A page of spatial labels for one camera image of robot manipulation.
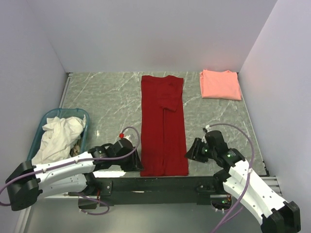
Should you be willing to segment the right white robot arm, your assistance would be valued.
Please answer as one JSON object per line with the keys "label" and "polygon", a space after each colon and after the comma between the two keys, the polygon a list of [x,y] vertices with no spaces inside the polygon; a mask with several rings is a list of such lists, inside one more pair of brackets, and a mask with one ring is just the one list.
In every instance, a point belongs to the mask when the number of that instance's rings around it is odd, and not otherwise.
{"label": "right white robot arm", "polygon": [[263,233],[300,232],[298,205],[276,193],[237,149],[228,147],[220,131],[206,131],[203,138],[196,138],[185,157],[201,163],[212,159],[221,167],[212,186],[201,185],[198,191],[230,194],[256,218]]}

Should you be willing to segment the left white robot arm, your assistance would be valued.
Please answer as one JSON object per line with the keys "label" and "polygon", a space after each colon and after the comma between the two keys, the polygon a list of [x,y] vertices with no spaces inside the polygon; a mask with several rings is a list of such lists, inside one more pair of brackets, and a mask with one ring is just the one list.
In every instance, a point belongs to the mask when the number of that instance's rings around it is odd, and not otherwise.
{"label": "left white robot arm", "polygon": [[61,193],[92,195],[101,188],[94,172],[112,165],[120,166],[124,172],[143,170],[137,147],[126,138],[58,162],[38,165],[23,162],[5,181],[8,206],[12,211],[19,211],[32,206],[38,199]]}

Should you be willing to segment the red t shirt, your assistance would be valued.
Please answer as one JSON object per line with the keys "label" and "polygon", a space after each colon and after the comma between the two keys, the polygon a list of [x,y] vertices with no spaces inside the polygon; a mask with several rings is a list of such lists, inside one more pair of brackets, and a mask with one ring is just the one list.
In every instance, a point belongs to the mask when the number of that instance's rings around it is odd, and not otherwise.
{"label": "red t shirt", "polygon": [[141,79],[142,177],[189,173],[183,111],[183,82],[175,76]]}

